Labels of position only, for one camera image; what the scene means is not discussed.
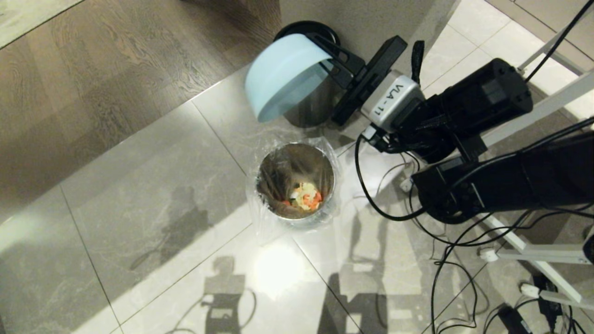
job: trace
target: wall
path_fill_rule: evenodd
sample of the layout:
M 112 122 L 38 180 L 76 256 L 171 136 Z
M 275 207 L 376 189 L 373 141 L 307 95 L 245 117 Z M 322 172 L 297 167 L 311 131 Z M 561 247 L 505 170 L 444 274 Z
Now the wall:
M 381 44 L 399 35 L 409 47 L 394 68 L 410 74 L 410 54 L 416 40 L 425 54 L 446 26 L 459 0 L 280 0 L 283 26 L 313 20 L 334 29 L 343 46 L 369 61 Z

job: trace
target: black trash can lid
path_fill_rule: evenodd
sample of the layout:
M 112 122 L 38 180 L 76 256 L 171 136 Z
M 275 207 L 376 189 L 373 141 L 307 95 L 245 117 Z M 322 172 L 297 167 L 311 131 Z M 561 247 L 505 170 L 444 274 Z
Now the black trash can lid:
M 340 46 L 340 38 L 336 31 L 332 30 L 329 26 L 316 22 L 316 21 L 299 21 L 291 23 L 290 25 L 282 28 L 278 34 L 274 37 L 274 40 L 283 38 L 290 34 L 307 34 L 307 33 L 318 33 L 323 38 L 332 41 L 334 44 Z

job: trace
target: cable connector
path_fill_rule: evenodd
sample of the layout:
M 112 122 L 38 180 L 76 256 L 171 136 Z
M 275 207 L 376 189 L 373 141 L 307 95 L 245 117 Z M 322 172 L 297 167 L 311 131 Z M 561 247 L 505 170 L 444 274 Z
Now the cable connector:
M 540 298 L 541 296 L 541 290 L 529 283 L 522 283 L 522 285 L 520 285 L 520 291 L 524 296 L 531 298 Z
M 495 262 L 499 259 L 499 256 L 497 255 L 493 247 L 481 249 L 479 255 L 481 259 L 485 262 Z
M 384 136 L 386 135 L 386 131 L 382 128 L 376 126 L 375 124 L 370 124 L 362 133 L 361 135 L 365 140 L 375 149 L 380 152 L 384 152 L 386 148 L 388 148 L 388 143 L 384 140 Z

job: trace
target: robotic arm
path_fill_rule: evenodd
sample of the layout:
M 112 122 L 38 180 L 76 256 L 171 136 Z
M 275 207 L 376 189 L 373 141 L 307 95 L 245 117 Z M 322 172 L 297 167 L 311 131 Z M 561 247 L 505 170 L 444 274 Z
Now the robotic arm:
M 372 122 L 362 134 L 370 145 L 380 152 L 412 151 L 433 164 L 412 179 L 423 207 L 437 220 L 455 224 L 481 212 L 594 201 L 591 131 L 488 165 L 479 162 L 487 151 L 481 134 L 533 108 L 527 84 L 502 59 L 493 59 L 442 94 L 425 99 L 418 79 L 390 70 L 407 46 L 398 36 L 387 40 L 366 65 L 319 34 L 306 36 L 333 57 L 333 67 L 324 68 L 346 89 L 332 120 L 342 125 L 360 108 Z M 422 47 L 415 45 L 415 78 L 421 58 Z M 456 149 L 460 156 L 444 160 Z M 465 181 L 458 182 L 464 176 Z

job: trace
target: gray tile floor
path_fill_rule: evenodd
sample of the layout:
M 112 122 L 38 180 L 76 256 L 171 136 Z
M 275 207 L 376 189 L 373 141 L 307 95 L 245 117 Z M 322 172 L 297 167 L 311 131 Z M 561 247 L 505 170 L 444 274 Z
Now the gray tile floor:
M 466 41 L 456 32 L 464 30 L 460 18 L 453 18 L 456 29 L 445 31 L 444 38 L 468 48 L 440 52 L 436 43 L 422 77 L 427 94 L 491 59 L 472 44 L 508 24 L 493 17 L 483 31 L 469 30 Z M 259 124 L 243 90 L 246 70 L 176 108 L 0 225 L 0 314 L 7 333 L 428 331 L 433 259 L 443 246 L 413 223 L 382 219 L 366 202 L 353 166 L 353 144 L 366 126 L 364 118 L 356 115 L 343 128 L 308 131 L 283 118 Z M 565 124 L 567 118 L 552 114 L 492 154 Z M 319 136 L 339 155 L 340 212 L 323 228 L 261 244 L 245 194 L 259 147 Z M 405 194 L 397 185 L 412 164 L 392 169 L 403 163 L 400 156 L 365 146 L 361 161 L 378 204 L 403 214 Z M 421 223 L 450 238 L 465 228 L 428 217 Z M 584 222 L 574 223 L 557 223 L 547 237 L 575 241 L 573 227 Z M 530 273 L 520 263 L 485 265 L 473 248 L 454 255 L 478 284 L 479 328 L 494 307 L 521 298 L 517 283 Z M 586 292 L 592 292 L 589 270 L 575 275 Z M 474 301 L 468 283 L 462 271 L 444 268 L 435 300 L 438 322 L 468 323 Z M 535 305 L 522 314 L 533 330 L 546 330 Z M 594 332 L 585 313 L 575 314 Z M 494 322 L 489 333 L 503 331 Z

